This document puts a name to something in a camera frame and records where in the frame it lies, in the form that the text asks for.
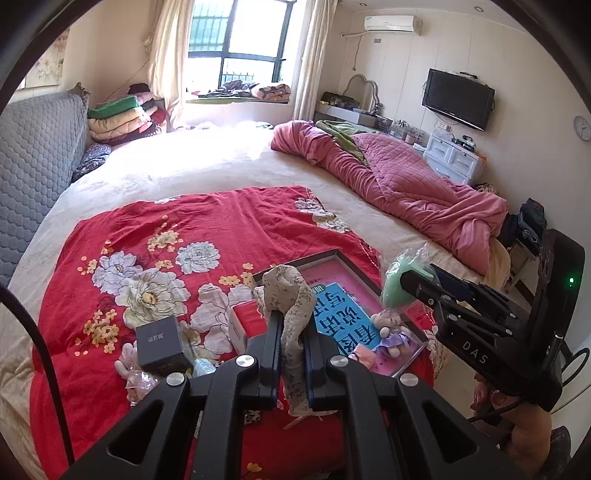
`metal screw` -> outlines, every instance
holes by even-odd
[[[166,383],[171,387],[178,387],[184,382],[184,374],[181,372],[173,372],[166,377]]]
[[[402,374],[400,376],[400,383],[407,387],[415,387],[418,385],[418,377],[414,374]]]
[[[349,359],[347,357],[345,357],[344,355],[335,355],[334,357],[332,357],[330,359],[330,363],[334,366],[334,367],[346,367],[347,364],[349,363]]]
[[[241,355],[239,357],[236,358],[236,363],[240,366],[240,367],[249,367],[252,364],[254,364],[255,359],[253,356],[250,355]]]

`plastic bag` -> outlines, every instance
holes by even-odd
[[[135,407],[158,384],[160,378],[139,368],[137,342],[124,344],[115,370],[126,380],[127,400]]]
[[[400,286],[400,276],[409,270],[439,284],[435,271],[429,265],[428,249],[427,243],[418,250],[407,248],[387,267],[381,296],[385,308],[400,310],[417,300]]]

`cardboard box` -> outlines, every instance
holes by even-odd
[[[249,339],[265,333],[267,323],[257,309],[256,300],[233,306],[228,316],[228,337],[236,353],[244,355]]]
[[[172,315],[135,329],[138,363],[142,370],[165,377],[192,367],[189,344]]]

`red floral blanket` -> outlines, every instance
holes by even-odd
[[[39,319],[76,457],[129,411],[113,363],[122,345],[135,340],[134,327],[174,314],[193,329],[203,357],[231,358],[227,313],[250,298],[252,272],[332,248],[380,283],[376,251],[303,187],[136,202],[81,221],[61,251]],[[31,430],[53,480],[67,462],[36,352],[33,361]],[[433,382],[428,352],[413,370]],[[245,426],[244,480],[298,479],[343,465],[338,416],[283,430],[294,420],[287,406],[280,399],[278,408]]]

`window sill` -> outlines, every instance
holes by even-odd
[[[260,100],[252,97],[218,97],[218,98],[198,98],[193,97],[186,101],[186,103],[196,103],[198,105],[227,105],[229,103],[245,103],[245,102],[256,102],[256,103],[280,103],[286,105],[289,100],[278,102],[276,100]]]

